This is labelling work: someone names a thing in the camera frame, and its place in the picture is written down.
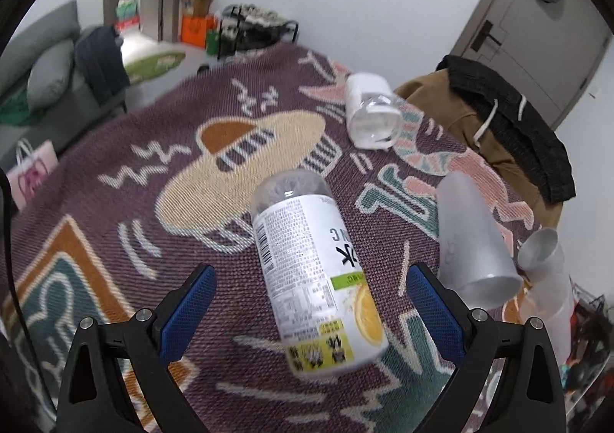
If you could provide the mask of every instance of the bag handle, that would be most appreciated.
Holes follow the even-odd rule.
[[[15,158],[17,160],[17,166],[21,167],[23,162],[32,157],[32,153],[35,150],[32,149],[32,144],[28,139],[19,139],[15,146]]]

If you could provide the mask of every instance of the brown pants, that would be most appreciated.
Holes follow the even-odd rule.
[[[411,80],[395,90],[408,103],[433,118],[460,142],[481,155],[501,178],[518,192],[531,207],[535,218],[544,227],[556,227],[561,218],[563,203],[547,204],[512,155],[486,130],[480,138],[480,147],[474,144],[474,134],[482,121],[471,107],[449,89],[447,69]]]

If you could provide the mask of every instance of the pink gift bag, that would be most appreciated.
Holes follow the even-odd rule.
[[[58,158],[51,141],[45,141],[33,150],[26,139],[17,142],[15,157],[17,165],[7,173],[7,177],[13,201],[18,209],[23,209],[51,171],[58,166]]]

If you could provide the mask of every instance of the tiled floor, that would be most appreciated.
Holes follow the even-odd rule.
[[[214,57],[207,56],[205,50],[198,47],[183,43],[158,43],[146,37],[138,30],[128,30],[122,36],[124,37],[124,44],[122,45],[124,64],[149,55],[161,54],[165,51],[185,52],[185,59],[175,69],[158,78],[128,88],[126,91],[128,112],[134,112],[155,103],[162,94],[171,90],[182,80],[194,76],[201,64],[208,63],[212,67],[217,64],[217,60]]]

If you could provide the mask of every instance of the yellow label section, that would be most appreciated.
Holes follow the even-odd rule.
[[[326,336],[333,332],[339,332],[343,330],[343,323],[341,319],[336,319],[328,323],[320,324],[320,336]]]
[[[345,332],[287,346],[286,355],[298,372],[329,369],[354,360]]]

